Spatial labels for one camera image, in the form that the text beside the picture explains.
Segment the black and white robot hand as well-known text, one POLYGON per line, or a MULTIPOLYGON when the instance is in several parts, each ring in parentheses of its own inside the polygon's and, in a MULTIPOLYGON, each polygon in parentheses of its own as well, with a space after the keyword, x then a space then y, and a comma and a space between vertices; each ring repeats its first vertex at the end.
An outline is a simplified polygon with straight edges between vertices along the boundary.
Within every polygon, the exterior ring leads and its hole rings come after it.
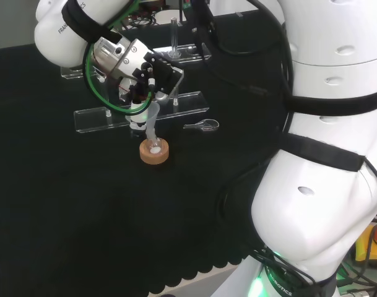
POLYGON ((128 109, 146 109, 137 114, 128 116, 129 127, 135 131, 144 131, 148 118, 148 98, 152 98, 153 91, 146 84, 137 83, 129 78, 122 78, 119 83, 119 99, 124 101, 128 109))

